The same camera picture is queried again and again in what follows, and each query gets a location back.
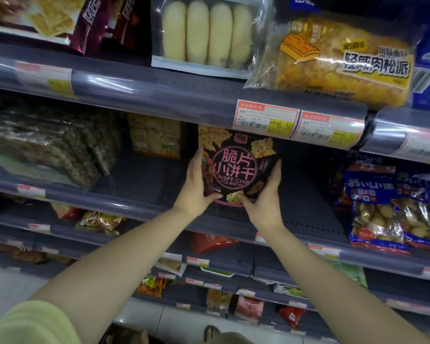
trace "maroon snack package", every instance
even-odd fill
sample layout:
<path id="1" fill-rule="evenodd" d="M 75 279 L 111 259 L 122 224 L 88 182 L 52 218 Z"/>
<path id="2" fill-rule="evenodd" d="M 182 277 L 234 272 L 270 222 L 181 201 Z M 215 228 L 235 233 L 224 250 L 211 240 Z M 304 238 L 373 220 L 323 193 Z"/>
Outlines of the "maroon snack package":
<path id="1" fill-rule="evenodd" d="M 0 0 L 0 40 L 95 54 L 111 0 Z"/>
<path id="2" fill-rule="evenodd" d="M 134 49 L 137 45 L 138 7 L 138 0 L 113 0 L 104 37 L 114 38 L 126 48 Z"/>
<path id="3" fill-rule="evenodd" d="M 199 125 L 204 194 L 221 193 L 216 202 L 237 207 L 240 193 L 255 198 L 279 159 L 275 143 L 268 136 Z"/>

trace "white bread roll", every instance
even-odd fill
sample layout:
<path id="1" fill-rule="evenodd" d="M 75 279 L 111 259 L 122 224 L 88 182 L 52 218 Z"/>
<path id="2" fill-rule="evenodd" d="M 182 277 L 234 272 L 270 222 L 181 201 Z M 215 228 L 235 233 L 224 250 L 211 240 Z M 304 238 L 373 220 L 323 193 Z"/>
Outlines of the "white bread roll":
<path id="1" fill-rule="evenodd" d="M 183 2 L 168 5 L 162 14 L 162 46 L 164 57 L 186 61 L 186 13 Z"/>
<path id="2" fill-rule="evenodd" d="M 247 5 L 236 5 L 232 10 L 233 28 L 228 67 L 242 70 L 252 48 L 253 13 Z"/>
<path id="3" fill-rule="evenodd" d="M 232 12 L 227 4 L 216 4 L 210 10 L 208 65 L 226 67 L 232 37 Z"/>
<path id="4" fill-rule="evenodd" d="M 209 7 L 202 0 L 195 0 L 187 12 L 187 58 L 189 63 L 205 64 L 209 49 Z"/>

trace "person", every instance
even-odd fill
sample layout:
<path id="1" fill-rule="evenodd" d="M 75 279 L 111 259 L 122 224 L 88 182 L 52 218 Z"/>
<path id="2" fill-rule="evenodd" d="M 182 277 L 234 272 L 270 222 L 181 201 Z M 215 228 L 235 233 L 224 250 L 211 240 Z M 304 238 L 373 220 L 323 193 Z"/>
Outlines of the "person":
<path id="1" fill-rule="evenodd" d="M 84 256 L 0 319 L 0 343 L 93 344 L 177 236 L 209 204 L 199 149 L 172 209 Z M 343 344 L 428 344 L 430 339 L 301 243 L 283 225 L 281 162 L 253 203 L 241 197 L 252 224 Z M 236 335 L 218 343 L 241 343 Z"/>

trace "person's right hand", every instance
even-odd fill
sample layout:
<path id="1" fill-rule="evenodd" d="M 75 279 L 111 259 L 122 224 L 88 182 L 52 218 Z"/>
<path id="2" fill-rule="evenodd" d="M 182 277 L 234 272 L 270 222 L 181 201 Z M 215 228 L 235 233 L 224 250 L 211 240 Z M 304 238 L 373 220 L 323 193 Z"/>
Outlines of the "person's right hand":
<path id="1" fill-rule="evenodd" d="M 239 195 L 250 221 L 259 232 L 283 226 L 277 191 L 281 180 L 281 164 L 282 161 L 279 159 L 256 203 L 252 203 L 243 194 Z"/>

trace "hand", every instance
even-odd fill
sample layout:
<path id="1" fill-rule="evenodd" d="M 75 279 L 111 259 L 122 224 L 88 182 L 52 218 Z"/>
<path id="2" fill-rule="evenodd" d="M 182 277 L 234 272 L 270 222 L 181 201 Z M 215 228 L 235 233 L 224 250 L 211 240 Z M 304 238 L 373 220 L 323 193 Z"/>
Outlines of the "hand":
<path id="1" fill-rule="evenodd" d="M 277 191 L 281 180 L 281 164 L 279 159 L 272 169 L 268 183 L 260 193 L 256 203 L 252 203 L 245 195 L 239 198 L 247 210 L 248 217 L 259 232 L 283 227 L 282 215 L 280 213 L 279 193 Z"/>
<path id="2" fill-rule="evenodd" d="M 203 148 L 200 147 L 189 162 L 187 179 L 174 204 L 175 209 L 188 213 L 192 219 L 201 215 L 215 199 L 223 197 L 220 193 L 213 193 L 204 197 L 202 153 Z"/>

